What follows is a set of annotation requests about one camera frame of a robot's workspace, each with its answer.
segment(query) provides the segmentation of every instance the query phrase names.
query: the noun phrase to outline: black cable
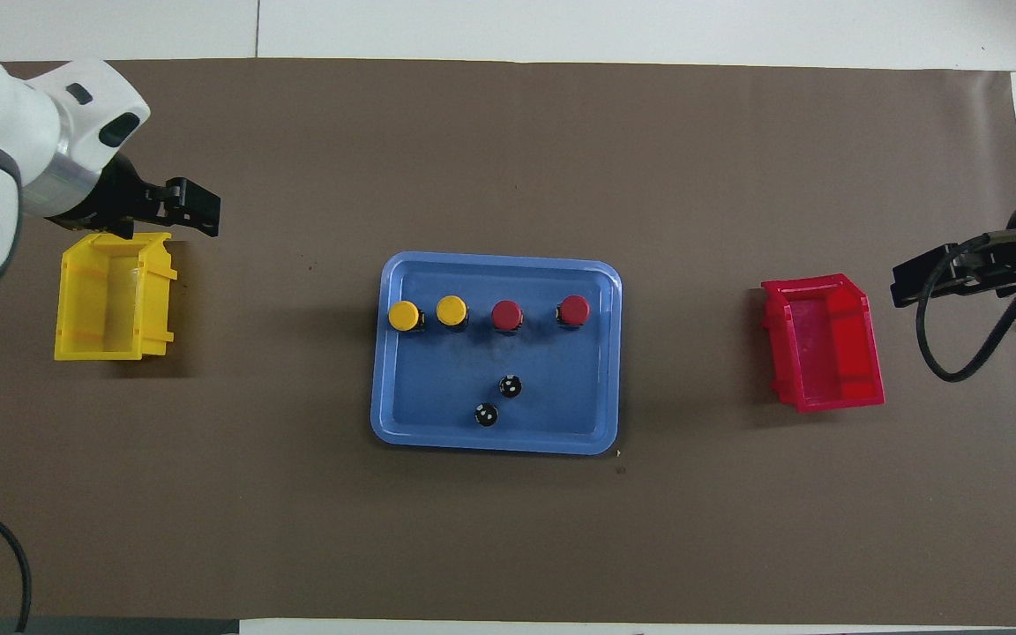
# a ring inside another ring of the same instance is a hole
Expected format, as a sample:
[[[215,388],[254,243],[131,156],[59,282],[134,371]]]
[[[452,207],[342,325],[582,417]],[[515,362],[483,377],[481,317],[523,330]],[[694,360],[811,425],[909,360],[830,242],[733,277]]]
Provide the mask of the black cable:
[[[29,599],[31,594],[29,579],[29,563],[25,560],[25,552],[21,551],[21,544],[17,543],[15,534],[10,527],[0,521],[0,535],[10,545],[10,549],[15,553],[17,560],[17,570],[21,573],[21,610],[17,612],[17,624],[15,632],[25,632],[25,623],[29,622]]]
[[[915,340],[919,343],[919,355],[923,355],[924,362],[927,362],[928,369],[932,369],[932,372],[936,374],[937,378],[943,379],[945,382],[960,382],[965,378],[969,378],[972,374],[976,373],[985,365],[988,359],[991,359],[993,352],[999,348],[999,344],[1009,328],[1013,325],[1013,320],[1016,320],[1016,297],[1013,301],[1009,303],[1006,307],[1005,312],[999,318],[999,322],[996,323],[995,328],[991,329],[991,334],[988,334],[986,341],[979,346],[979,351],[974,354],[974,358],[971,358],[970,362],[967,362],[962,369],[952,373],[951,371],[945,370],[943,366],[939,365],[936,361],[935,355],[932,354],[931,346],[928,345],[928,336],[926,330],[926,318],[928,310],[928,302],[932,300],[932,293],[935,291],[935,285],[939,283],[939,278],[943,277],[947,266],[955,260],[956,257],[963,256],[963,254],[972,253],[975,251],[980,251],[986,246],[991,244],[991,237],[983,234],[980,237],[971,238],[970,241],[966,241],[960,245],[955,246],[955,249],[950,250],[944,254],[943,258],[940,259],[939,263],[936,264],[935,269],[932,269],[931,276],[928,276],[926,282],[924,282],[924,289],[919,291],[919,306],[915,310]]]

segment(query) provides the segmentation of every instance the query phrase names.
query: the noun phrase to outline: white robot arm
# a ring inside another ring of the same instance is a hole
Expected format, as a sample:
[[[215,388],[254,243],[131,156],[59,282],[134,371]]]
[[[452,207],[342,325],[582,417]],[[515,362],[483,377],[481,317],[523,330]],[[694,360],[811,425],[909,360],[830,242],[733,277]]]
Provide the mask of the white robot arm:
[[[217,235],[217,197],[181,177],[162,188],[145,184],[118,155],[150,114],[102,61],[70,62],[27,81],[0,65],[0,276],[21,212],[126,238],[133,220]]]

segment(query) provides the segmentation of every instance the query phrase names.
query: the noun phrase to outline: yellow button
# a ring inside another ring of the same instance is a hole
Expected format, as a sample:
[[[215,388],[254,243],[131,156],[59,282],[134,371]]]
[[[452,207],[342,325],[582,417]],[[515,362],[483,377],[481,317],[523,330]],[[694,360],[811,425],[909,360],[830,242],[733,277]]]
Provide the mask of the yellow button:
[[[394,303],[387,318],[396,331],[411,331],[423,321],[423,312],[418,310],[415,303],[403,300]]]
[[[438,302],[438,321],[446,326],[459,325],[467,315],[468,307],[455,295],[447,295]]]

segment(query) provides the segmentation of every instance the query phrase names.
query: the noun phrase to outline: black dice with white dots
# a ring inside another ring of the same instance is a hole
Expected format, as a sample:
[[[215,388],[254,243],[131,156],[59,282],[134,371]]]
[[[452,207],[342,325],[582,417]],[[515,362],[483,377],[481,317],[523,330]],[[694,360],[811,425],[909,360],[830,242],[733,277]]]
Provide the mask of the black dice with white dots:
[[[477,406],[474,415],[477,416],[477,423],[485,427],[497,423],[497,417],[499,416],[497,414],[497,406],[492,403],[481,403],[481,405]]]
[[[519,381],[516,375],[505,375],[504,378],[500,379],[500,394],[505,395],[505,397],[518,397],[523,389],[524,382]]]

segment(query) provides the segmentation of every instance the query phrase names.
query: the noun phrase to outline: blue tray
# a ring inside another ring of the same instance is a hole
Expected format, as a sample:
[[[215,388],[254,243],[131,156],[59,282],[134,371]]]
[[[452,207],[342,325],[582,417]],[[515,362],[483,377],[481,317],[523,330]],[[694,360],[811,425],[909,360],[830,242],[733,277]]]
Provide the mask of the blue tray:
[[[590,303],[579,329],[556,322],[569,295]],[[438,301],[468,304],[468,326],[446,329]],[[426,313],[426,329],[399,333],[387,321],[406,300]],[[510,336],[492,328],[492,307],[512,300],[524,325]],[[383,268],[375,338],[371,427],[400,445],[598,454],[618,435],[622,280],[609,264],[552,257],[402,252]],[[523,382],[501,397],[505,375]],[[498,407],[493,426],[477,423],[483,402]]]

